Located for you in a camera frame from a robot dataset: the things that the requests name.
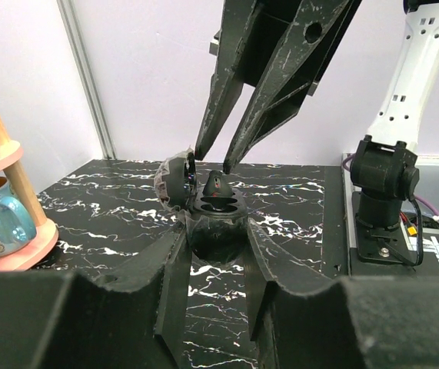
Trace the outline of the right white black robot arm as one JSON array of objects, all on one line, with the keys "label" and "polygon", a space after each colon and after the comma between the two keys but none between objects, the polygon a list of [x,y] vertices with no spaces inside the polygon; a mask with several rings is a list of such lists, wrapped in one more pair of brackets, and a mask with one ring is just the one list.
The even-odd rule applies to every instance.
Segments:
[{"label": "right white black robot arm", "polygon": [[[357,1],[226,1],[215,72],[195,156],[214,144],[245,85],[254,92],[224,158],[231,170],[260,140],[295,117],[321,80],[348,29]],[[360,188],[358,257],[415,267],[401,230],[401,205],[414,203],[416,147],[424,107],[439,71],[439,1],[406,1],[404,40],[381,107],[350,163]]]}]

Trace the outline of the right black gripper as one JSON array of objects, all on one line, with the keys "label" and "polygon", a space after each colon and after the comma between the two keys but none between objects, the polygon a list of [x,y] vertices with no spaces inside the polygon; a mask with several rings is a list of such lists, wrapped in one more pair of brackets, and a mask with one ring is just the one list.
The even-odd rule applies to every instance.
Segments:
[{"label": "right black gripper", "polygon": [[203,160],[245,85],[254,92],[224,158],[234,167],[294,118],[321,81],[358,1],[226,1],[195,158]]}]

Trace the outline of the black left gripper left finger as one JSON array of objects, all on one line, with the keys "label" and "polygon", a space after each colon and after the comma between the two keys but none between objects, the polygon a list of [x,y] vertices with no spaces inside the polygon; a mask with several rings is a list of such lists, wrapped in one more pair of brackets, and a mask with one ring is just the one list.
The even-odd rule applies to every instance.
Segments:
[{"label": "black left gripper left finger", "polygon": [[0,272],[0,368],[177,368],[191,249],[174,226],[95,279]]}]

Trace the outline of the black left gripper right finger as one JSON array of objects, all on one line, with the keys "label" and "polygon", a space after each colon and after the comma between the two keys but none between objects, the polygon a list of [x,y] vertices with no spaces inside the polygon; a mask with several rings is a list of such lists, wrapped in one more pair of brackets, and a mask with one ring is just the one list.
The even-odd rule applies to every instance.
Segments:
[{"label": "black left gripper right finger", "polygon": [[248,223],[244,277],[261,368],[439,368],[439,278],[331,279]]}]

